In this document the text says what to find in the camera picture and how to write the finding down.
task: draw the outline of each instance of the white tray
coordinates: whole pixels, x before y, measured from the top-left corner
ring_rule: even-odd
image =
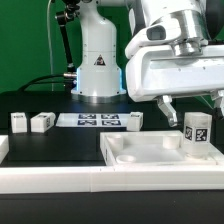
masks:
[[[218,165],[224,156],[211,144],[204,157],[183,150],[180,131],[101,133],[101,150],[107,166]]]

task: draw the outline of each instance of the warning label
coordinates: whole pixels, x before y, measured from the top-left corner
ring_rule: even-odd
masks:
[[[106,64],[105,64],[105,62],[104,62],[104,59],[103,59],[102,55],[100,55],[100,56],[97,58],[97,60],[96,60],[96,62],[95,62],[94,65],[106,66]]]

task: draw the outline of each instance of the black table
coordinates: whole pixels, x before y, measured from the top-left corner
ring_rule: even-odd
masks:
[[[197,111],[211,113],[208,107],[194,98],[177,99],[173,105],[182,113]],[[128,99],[121,103],[91,105],[75,102],[70,94],[64,92],[6,92],[0,94],[0,134],[9,133],[12,142],[13,137],[16,137],[10,133],[11,112],[26,112],[32,115],[43,111],[57,114],[140,111],[144,113],[142,130],[171,130],[166,117],[157,108],[156,102],[133,103]],[[182,131],[183,126],[175,129]],[[213,122],[211,142],[220,151],[224,151],[223,130],[223,121]],[[57,136],[61,131],[62,129],[53,128],[48,132],[48,137],[52,136],[53,139],[53,136]],[[92,140],[89,141],[91,147],[86,152],[87,154],[90,152],[88,158],[82,154],[81,158],[73,155],[74,157],[67,161],[60,161],[56,157],[52,159],[48,157],[47,161],[46,157],[50,154],[41,157],[40,153],[39,161],[34,161],[32,154],[24,158],[20,153],[17,155],[9,153],[1,167],[101,166],[104,162],[99,149],[99,133],[125,130],[88,128],[80,132],[80,129],[73,128],[64,131],[68,138],[76,134],[92,136]],[[24,139],[36,137],[44,139],[46,136],[27,134]],[[223,206],[224,191],[222,190],[0,195],[0,220],[2,223],[223,224]]]

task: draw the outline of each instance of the white block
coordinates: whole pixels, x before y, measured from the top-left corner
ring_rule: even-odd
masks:
[[[206,157],[209,151],[212,116],[205,113],[186,113],[183,150],[193,157]]]
[[[143,124],[143,113],[131,112],[128,117],[127,131],[140,131]]]
[[[40,113],[31,119],[31,132],[44,133],[52,126],[56,116],[54,113]]]
[[[27,118],[25,113],[11,113],[11,125],[13,133],[27,132]]]

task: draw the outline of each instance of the black cable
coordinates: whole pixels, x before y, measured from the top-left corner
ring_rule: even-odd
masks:
[[[23,88],[20,88],[19,91],[24,91],[25,89],[27,89],[29,86],[31,85],[42,85],[42,84],[55,84],[55,83],[59,83],[59,84],[66,84],[66,83],[71,83],[73,80],[71,81],[50,81],[50,82],[34,82],[34,83],[30,83],[30,84],[27,84],[27,85],[24,85]]]
[[[33,79],[30,82],[28,82],[27,84],[21,86],[18,91],[24,91],[28,86],[32,85],[33,83],[36,83],[38,81],[44,80],[44,79],[52,79],[52,78],[57,78],[57,77],[61,77],[63,78],[64,75],[63,74],[56,74],[56,75],[47,75],[47,76],[41,76],[39,78]]]

